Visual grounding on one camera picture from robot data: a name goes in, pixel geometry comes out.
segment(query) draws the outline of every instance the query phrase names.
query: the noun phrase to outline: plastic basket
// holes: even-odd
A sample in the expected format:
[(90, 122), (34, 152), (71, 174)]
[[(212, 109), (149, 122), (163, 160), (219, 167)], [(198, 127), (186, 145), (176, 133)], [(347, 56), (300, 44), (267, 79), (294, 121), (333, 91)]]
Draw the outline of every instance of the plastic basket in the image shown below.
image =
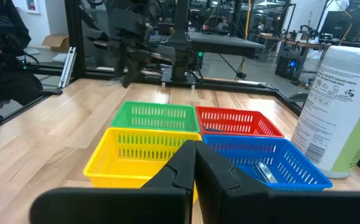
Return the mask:
[(258, 111), (197, 106), (196, 115), (202, 134), (285, 137)]
[(126, 101), (112, 127), (200, 132), (192, 106)]
[(256, 179), (260, 178), (253, 165), (263, 162), (278, 181), (266, 183), (274, 190), (321, 191), (332, 187), (330, 180), (287, 139), (207, 134), (203, 141)]
[(95, 187), (140, 188), (186, 140), (201, 137), (179, 131), (108, 128), (83, 173)]

